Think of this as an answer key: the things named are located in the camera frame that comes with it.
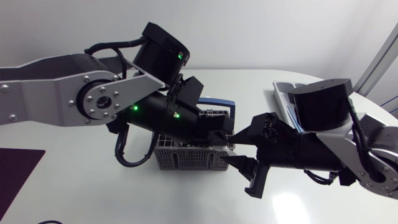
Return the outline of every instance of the black cover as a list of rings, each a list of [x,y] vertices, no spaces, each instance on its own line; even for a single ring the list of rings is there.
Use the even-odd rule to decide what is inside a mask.
[[[352,92],[350,79],[337,78],[301,86],[288,94],[301,127],[306,131],[325,131],[349,121],[347,99]]]
[[[148,23],[142,35],[146,42],[139,49],[133,63],[172,86],[190,53],[176,38],[158,25]]]

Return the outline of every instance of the metal bracket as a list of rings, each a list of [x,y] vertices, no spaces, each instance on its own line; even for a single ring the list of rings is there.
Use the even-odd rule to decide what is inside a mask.
[[[149,74],[95,86],[84,95],[83,107],[93,119],[106,119],[164,85]]]
[[[372,118],[367,114],[358,115],[362,118],[365,116],[366,119]],[[352,122],[349,122],[340,128],[318,132],[317,137],[356,175],[358,180],[360,180],[361,186],[366,190],[375,194],[398,199],[398,193],[394,192],[398,188],[398,172],[395,168],[390,166],[390,164],[381,159],[381,157],[385,157],[389,160],[392,158],[385,156],[386,153],[380,149],[373,149],[369,152],[376,166],[376,170],[386,177],[386,180],[381,183],[373,181],[359,160],[355,142],[348,138],[348,133],[352,125]]]

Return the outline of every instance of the bolt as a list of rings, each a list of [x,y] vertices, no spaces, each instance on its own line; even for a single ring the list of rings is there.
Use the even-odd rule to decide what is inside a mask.
[[[88,76],[88,75],[85,75],[85,76],[83,77],[83,81],[84,81],[84,82],[89,82],[89,81],[90,81],[89,76]]]
[[[8,117],[8,119],[9,119],[10,121],[14,122],[14,121],[17,121],[17,120],[18,120],[18,117],[17,117],[17,115],[12,114],[12,115],[10,115],[10,116]]]
[[[75,106],[76,103],[73,100],[68,101],[68,106]]]
[[[1,91],[3,93],[8,93],[10,91],[10,88],[8,85],[4,84],[4,85],[1,85]]]

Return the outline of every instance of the white table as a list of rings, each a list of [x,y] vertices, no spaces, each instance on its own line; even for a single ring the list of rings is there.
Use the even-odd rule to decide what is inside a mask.
[[[277,70],[185,70],[204,84],[202,96],[236,102],[235,131],[254,115],[279,109],[274,80],[316,82],[319,78]],[[366,111],[398,126],[371,101],[351,95]],[[150,132],[131,128],[127,158],[141,159]],[[323,186],[302,170],[271,168],[262,199],[244,192],[249,182],[233,167],[226,172],[159,170],[153,156],[125,168],[114,158],[116,135],[106,126],[60,128],[25,122],[0,126],[1,147],[46,153],[5,214],[2,223],[396,223],[398,201],[358,183]],[[235,152],[255,156],[254,146]]]

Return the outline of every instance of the black cable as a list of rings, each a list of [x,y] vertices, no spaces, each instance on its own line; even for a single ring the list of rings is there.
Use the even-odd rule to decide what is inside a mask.
[[[140,39],[137,40],[132,40],[132,41],[125,41],[125,42],[109,42],[109,43],[99,43],[91,46],[90,48],[85,50],[86,54],[93,55],[93,53],[103,50],[103,49],[113,49],[113,48],[126,48],[126,47],[136,47],[138,45],[141,45],[145,43],[146,38],[141,37]]]
[[[141,159],[138,162],[128,162],[123,156],[124,155],[124,147],[126,145],[128,132],[129,132],[129,125],[126,124],[125,127],[119,132],[118,140],[116,141],[116,147],[114,149],[114,154],[116,156],[116,159],[123,166],[125,166],[125,167],[137,167],[137,166],[145,163],[150,158],[150,156],[152,155],[152,153],[153,153],[153,151],[155,149],[156,141],[157,141],[157,139],[159,137],[159,133],[158,132],[154,132],[154,135],[152,137],[152,141],[150,143],[150,147],[149,147],[148,153],[144,156],[143,159]]]
[[[329,178],[323,178],[320,177],[316,174],[314,174],[313,172],[309,171],[309,170],[304,170],[304,172],[316,183],[318,184],[322,184],[322,185],[331,185],[333,183],[333,181],[336,179],[336,177],[338,177],[338,173],[337,172],[330,172],[329,173]]]
[[[112,48],[112,50],[114,50],[117,53],[117,55],[119,56],[120,62],[122,64],[122,78],[126,79],[127,78],[126,60],[124,59],[124,56],[123,56],[122,52],[119,49]]]
[[[380,179],[379,172],[376,170],[371,157],[369,155],[370,148],[368,147],[368,141],[366,139],[366,135],[363,131],[362,125],[359,122],[359,119],[355,113],[354,106],[351,100],[348,98],[348,110],[351,115],[351,119],[353,120],[353,140],[356,143],[356,148],[359,156],[359,160],[361,161],[362,166],[369,173],[369,176],[372,180],[378,181]]]
[[[49,220],[49,221],[44,221],[38,224],[62,224],[61,222],[55,221],[55,220]]]

